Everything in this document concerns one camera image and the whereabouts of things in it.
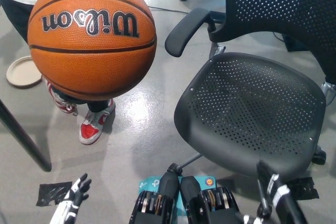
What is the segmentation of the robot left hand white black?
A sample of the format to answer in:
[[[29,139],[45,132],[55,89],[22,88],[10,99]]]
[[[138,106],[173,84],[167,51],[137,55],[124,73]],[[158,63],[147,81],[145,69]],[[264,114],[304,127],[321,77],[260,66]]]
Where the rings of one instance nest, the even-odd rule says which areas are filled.
[[[80,205],[89,195],[92,180],[84,173],[79,177],[66,193],[64,199],[56,208],[50,224],[72,224],[76,222]]]

